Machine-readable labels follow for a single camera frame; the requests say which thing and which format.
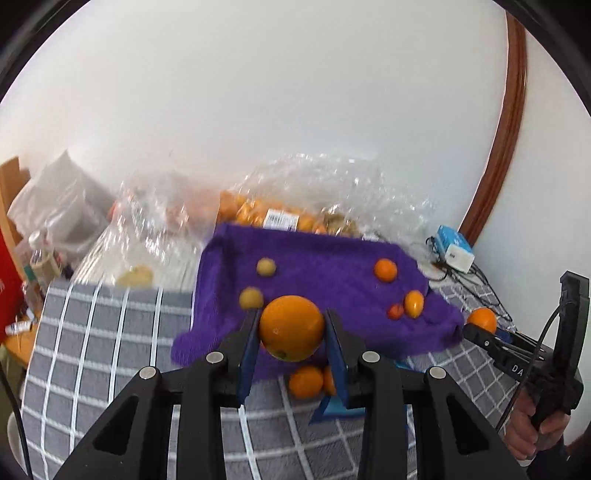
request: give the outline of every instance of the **wooden chair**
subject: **wooden chair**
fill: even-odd
[[[22,237],[17,232],[14,224],[8,219],[7,212],[12,201],[30,178],[31,174],[28,169],[21,169],[18,157],[12,158],[0,165],[0,231],[2,232],[2,238],[8,248],[15,269],[23,280],[26,280],[26,275],[15,252],[15,247],[20,243]],[[36,335],[37,326],[35,325],[30,332],[23,333],[19,337],[7,337],[4,340],[4,345],[8,352],[24,367],[28,366],[29,360],[31,359]]]

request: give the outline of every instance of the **purple towel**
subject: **purple towel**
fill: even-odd
[[[277,264],[273,277],[256,273],[263,257]],[[398,266],[398,278],[392,283],[374,276],[374,264],[380,258]],[[397,245],[224,224],[203,251],[193,327],[175,339],[172,360],[186,366],[237,330],[244,319],[238,297],[251,286],[262,291],[266,303],[283,295],[300,295],[321,311],[336,310],[346,330],[363,338],[369,349],[392,358],[444,350],[462,340],[460,310],[429,288],[417,263]],[[422,315],[390,320],[390,306],[403,303],[411,290],[425,295]],[[314,359],[326,359],[322,348]],[[261,349],[255,379],[289,373],[297,366]]]

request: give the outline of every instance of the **orange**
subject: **orange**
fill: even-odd
[[[300,232],[311,232],[314,229],[314,224],[316,223],[316,218],[314,218],[309,213],[304,213],[300,215],[297,221],[297,229]]]
[[[335,379],[332,376],[330,365],[326,365],[326,367],[324,368],[324,381],[322,383],[322,388],[324,389],[327,395],[336,397]]]
[[[494,334],[496,332],[496,315],[491,309],[481,307],[474,310],[468,317],[468,323],[478,325],[480,328]]]
[[[259,338],[279,360],[300,362],[312,355],[324,336],[324,317],[310,300],[279,297],[262,311]]]
[[[410,318],[417,318],[423,312],[425,297],[418,290],[411,290],[404,297],[404,311]]]
[[[374,274],[378,280],[389,283],[396,279],[398,267],[387,258],[381,258],[374,265]]]
[[[217,221],[219,222],[229,222],[236,218],[236,214],[238,213],[238,204],[236,202],[236,198],[230,192],[221,192],[220,193],[220,206],[219,210],[217,211]]]
[[[404,315],[404,307],[399,303],[395,303],[388,309],[388,318],[390,320],[399,320]]]
[[[251,206],[245,203],[240,207],[240,210],[238,210],[236,221],[240,223],[240,225],[250,225],[253,217]]]
[[[322,390],[324,378],[318,367],[306,365],[301,367],[290,377],[289,388],[295,398],[305,400],[315,397]]]
[[[326,235],[326,227],[322,224],[314,226],[314,233],[316,235]]]

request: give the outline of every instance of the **white wall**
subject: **white wall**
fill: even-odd
[[[68,148],[112,188],[140,165],[231,186],[285,153],[379,158],[459,226],[505,67],[491,0],[93,0],[0,104],[0,158]]]
[[[566,270],[591,276],[591,118],[530,35],[527,46],[528,89],[517,149],[475,252],[515,323],[537,338],[558,305],[560,276]],[[546,343],[554,345],[555,338],[556,325]],[[591,421],[591,323],[580,371],[586,391],[567,440]]]

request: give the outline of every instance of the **plastic bottle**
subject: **plastic bottle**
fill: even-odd
[[[29,263],[39,282],[41,291],[47,295],[47,289],[51,281],[61,276],[61,265],[56,260],[53,247],[46,241],[42,232],[33,232],[29,237],[29,245],[33,251]]]

